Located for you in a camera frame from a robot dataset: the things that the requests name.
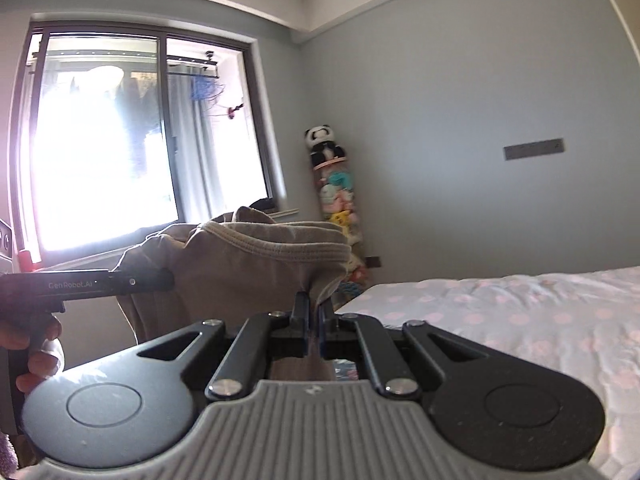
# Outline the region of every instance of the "panda plush toy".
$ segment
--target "panda plush toy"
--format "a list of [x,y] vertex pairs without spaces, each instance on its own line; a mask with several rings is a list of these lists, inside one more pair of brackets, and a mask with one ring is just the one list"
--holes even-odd
[[334,131],[328,124],[307,130],[305,140],[311,150],[313,167],[328,160],[346,156],[344,150],[335,143]]

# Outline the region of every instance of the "window frame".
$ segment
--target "window frame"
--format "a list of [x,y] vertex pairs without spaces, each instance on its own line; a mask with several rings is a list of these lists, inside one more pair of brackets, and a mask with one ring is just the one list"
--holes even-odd
[[[265,115],[262,110],[263,99],[260,97],[260,90],[258,86],[258,78],[256,73],[256,65],[254,54],[252,52],[252,44],[231,38],[224,38],[221,36],[212,36],[209,34],[202,34],[199,32],[192,32],[189,30],[180,30],[178,28],[158,27],[155,25],[143,25],[139,23],[124,23],[124,22],[102,22],[102,21],[87,21],[87,20],[73,20],[73,21],[44,21],[44,22],[31,22],[27,31],[27,37],[23,47],[22,56],[20,58],[19,70],[17,72],[17,79],[14,85],[14,95],[12,99],[12,113],[10,118],[10,132],[9,132],[9,189],[10,189],[10,206],[12,210],[12,219],[14,224],[14,237],[17,249],[25,249],[25,235],[23,232],[24,214],[22,211],[21,200],[21,183],[20,183],[20,167],[19,167],[19,150],[21,140],[21,127],[20,127],[20,110],[22,109],[22,89],[25,81],[27,70],[27,59],[29,57],[29,49],[31,44],[31,38],[34,34],[42,34],[40,40],[40,48],[38,50],[38,56],[34,66],[34,79],[32,84],[31,103],[29,106],[28,121],[29,121],[29,145],[30,145],[30,158],[33,156],[33,139],[36,133],[36,127],[38,123],[38,110],[40,106],[40,92],[42,90],[42,78],[44,74],[45,54],[49,43],[49,37],[51,34],[82,34],[82,33],[102,33],[102,34],[128,34],[133,36],[141,36],[146,38],[153,38],[157,41],[156,56],[158,60],[158,89],[159,89],[159,111],[160,111],[160,123],[162,133],[166,139],[167,154],[169,159],[169,168],[172,176],[172,184],[174,188],[175,205],[178,212],[177,221],[170,222],[169,224],[162,224],[153,227],[140,228],[133,233],[117,237],[110,238],[101,242],[94,242],[92,244],[86,244],[76,248],[59,251],[45,251],[42,247],[39,247],[41,265],[43,267],[51,267],[59,264],[64,264],[72,260],[78,260],[89,256],[95,256],[101,253],[107,253],[114,250],[121,250],[137,243],[144,241],[145,237],[151,233],[162,230],[163,228],[178,222],[184,222],[184,210],[182,206],[182,198],[180,195],[180,179],[177,174],[175,153],[176,153],[176,138],[173,134],[171,127],[171,111],[169,108],[169,92],[168,92],[168,65],[167,65],[167,39],[175,38],[177,40],[196,41],[202,42],[212,46],[218,46],[222,48],[230,48],[238,51],[242,55],[242,63],[244,65],[244,76],[246,78],[246,84],[248,89],[248,100],[252,119],[254,122],[254,131],[256,137],[256,143],[258,148],[258,154],[260,156],[260,163],[262,167],[262,176],[264,178],[264,184],[267,191],[266,199],[271,208],[268,212],[276,211],[276,201],[274,196],[274,178],[273,178],[273,165],[271,161],[270,150],[268,146],[268,138],[266,134]],[[31,180],[31,186],[33,191],[33,179]],[[38,214],[36,211],[37,204],[32,200],[34,209],[34,221],[36,225],[36,234],[38,240],[36,243],[40,243],[39,230],[38,230]]]

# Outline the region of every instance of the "mattress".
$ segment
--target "mattress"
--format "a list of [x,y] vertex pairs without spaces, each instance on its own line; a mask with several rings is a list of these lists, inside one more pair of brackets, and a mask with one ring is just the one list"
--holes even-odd
[[613,480],[640,470],[640,267],[589,274],[376,285],[342,307],[399,327],[424,319],[587,384],[606,407],[591,459]]

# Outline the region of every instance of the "window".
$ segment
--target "window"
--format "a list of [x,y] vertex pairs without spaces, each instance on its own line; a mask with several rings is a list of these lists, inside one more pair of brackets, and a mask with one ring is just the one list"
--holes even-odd
[[258,200],[274,207],[247,44],[41,23],[25,60],[12,208],[34,262],[116,250]]

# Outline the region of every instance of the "metal pin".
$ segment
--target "metal pin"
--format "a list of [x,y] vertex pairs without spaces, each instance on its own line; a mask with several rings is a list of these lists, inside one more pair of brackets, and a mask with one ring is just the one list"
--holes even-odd
[[385,390],[390,394],[397,396],[405,396],[414,394],[418,391],[418,383],[413,379],[406,377],[399,377],[397,379],[391,379],[385,384]]
[[242,390],[242,384],[234,379],[220,379],[209,385],[209,391],[219,397],[233,397]]

